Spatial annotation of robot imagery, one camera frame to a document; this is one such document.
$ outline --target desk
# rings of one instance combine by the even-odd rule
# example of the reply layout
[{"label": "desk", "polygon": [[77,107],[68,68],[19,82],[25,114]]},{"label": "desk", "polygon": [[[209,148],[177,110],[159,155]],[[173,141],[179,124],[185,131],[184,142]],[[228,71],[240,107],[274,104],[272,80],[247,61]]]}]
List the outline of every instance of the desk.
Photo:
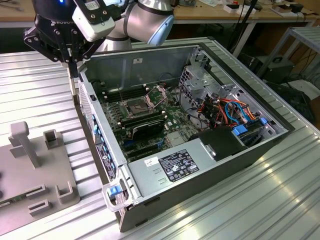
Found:
[{"label": "desk", "polygon": [[[240,54],[257,23],[306,22],[306,26],[311,27],[315,21],[319,19],[319,16],[316,15],[307,15],[304,17],[302,14],[283,17],[272,11],[271,5],[262,6],[263,9],[261,11],[257,11],[247,20],[248,25],[233,52],[235,57],[238,57]],[[211,7],[203,2],[197,1],[195,7],[177,6],[174,9],[174,18],[175,24],[233,24],[238,22],[239,14],[226,12],[223,10],[222,5]]]},{"label": "desk", "polygon": [[[9,142],[12,121],[27,121],[31,138],[49,129],[62,132],[81,197],[76,205],[1,240],[319,239],[320,131],[216,41],[175,39],[163,45],[199,42],[290,122],[295,132],[251,167],[124,233],[101,194],[102,183],[74,109],[66,69],[36,52],[0,54],[0,146]],[[223,75],[217,67],[211,71]],[[228,78],[221,81],[226,84]]]},{"label": "desk", "polygon": [[[20,6],[23,12],[15,9],[0,7],[0,28],[27,28],[34,25],[35,11],[31,0],[22,0]],[[307,22],[307,26],[312,26],[319,16],[309,15],[282,17],[271,10],[270,5],[262,5],[263,9],[257,11],[249,17],[242,38],[238,42],[233,55],[237,57],[248,40],[251,32],[257,23],[295,23]],[[223,10],[223,6],[211,7],[203,2],[197,1],[195,7],[177,6],[174,9],[175,24],[226,24],[237,23],[239,15],[228,13]]]}]

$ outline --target aluminum table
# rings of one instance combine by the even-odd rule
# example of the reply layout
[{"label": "aluminum table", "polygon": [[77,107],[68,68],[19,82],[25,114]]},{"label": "aluminum table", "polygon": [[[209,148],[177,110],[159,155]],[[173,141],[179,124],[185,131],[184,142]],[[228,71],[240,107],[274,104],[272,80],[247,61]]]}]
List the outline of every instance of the aluminum table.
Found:
[{"label": "aluminum table", "polygon": [[[53,128],[62,132],[81,201],[5,234],[1,240],[319,239],[320,132],[216,41],[179,39],[165,45],[198,42],[225,61],[295,132],[251,167],[120,233],[101,194],[102,184],[72,102],[66,69],[35,52],[2,54],[0,145],[8,144],[9,124],[15,121],[28,122],[30,137]],[[223,76],[217,67],[211,70]]]}]

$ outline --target gray 3d-printed holder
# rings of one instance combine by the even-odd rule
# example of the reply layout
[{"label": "gray 3d-printed holder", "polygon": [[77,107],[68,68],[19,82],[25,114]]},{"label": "gray 3d-printed holder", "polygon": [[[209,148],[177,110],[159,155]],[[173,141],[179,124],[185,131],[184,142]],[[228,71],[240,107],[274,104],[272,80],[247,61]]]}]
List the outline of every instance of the gray 3d-printed holder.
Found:
[{"label": "gray 3d-printed holder", "polygon": [[26,122],[11,124],[0,147],[0,235],[80,201],[62,134],[28,139]]}]

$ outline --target blue cable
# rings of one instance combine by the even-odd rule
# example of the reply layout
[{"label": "blue cable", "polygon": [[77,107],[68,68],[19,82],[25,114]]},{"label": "blue cable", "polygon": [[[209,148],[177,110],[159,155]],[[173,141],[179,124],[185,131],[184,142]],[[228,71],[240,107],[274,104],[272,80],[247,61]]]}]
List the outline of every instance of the blue cable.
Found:
[{"label": "blue cable", "polygon": [[246,114],[246,112],[244,111],[244,109],[242,108],[242,106],[241,106],[239,103],[234,102],[234,101],[231,101],[230,103],[233,103],[233,104],[237,105],[237,107],[241,110],[241,112],[242,112],[243,116],[245,117],[245,119],[246,119],[248,122],[251,122],[250,117]]},{"label": "blue cable", "polygon": [[235,104],[240,110],[241,110],[241,113],[243,114],[243,116],[245,117],[245,119],[248,121],[248,122],[251,122],[251,119],[250,117],[245,113],[244,109],[242,108],[242,106],[237,103],[237,102],[234,102],[234,101],[230,101],[228,102],[225,107],[224,107],[224,110],[225,110],[225,113],[227,115],[227,117],[233,121],[235,121],[238,125],[240,124],[239,121],[233,117],[230,116],[229,114],[229,110],[228,110],[228,104]]},{"label": "blue cable", "polygon": [[162,139],[161,141],[159,141],[158,144],[158,149],[160,149],[162,147],[162,145],[164,144],[165,139]]},{"label": "blue cable", "polygon": [[230,104],[231,102],[228,102],[225,107],[224,107],[224,110],[225,110],[225,113],[227,115],[228,118],[230,118],[231,120],[235,121],[238,125],[240,124],[239,121],[233,117],[230,116],[229,114],[229,110],[228,110],[228,105]]}]

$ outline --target warning label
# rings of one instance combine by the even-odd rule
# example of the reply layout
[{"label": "warning label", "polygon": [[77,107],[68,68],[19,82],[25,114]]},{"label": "warning label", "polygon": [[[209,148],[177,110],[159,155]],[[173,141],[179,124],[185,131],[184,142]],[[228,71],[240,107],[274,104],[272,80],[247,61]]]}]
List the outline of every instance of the warning label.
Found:
[{"label": "warning label", "polygon": [[159,162],[171,182],[199,171],[186,149],[159,159]]}]

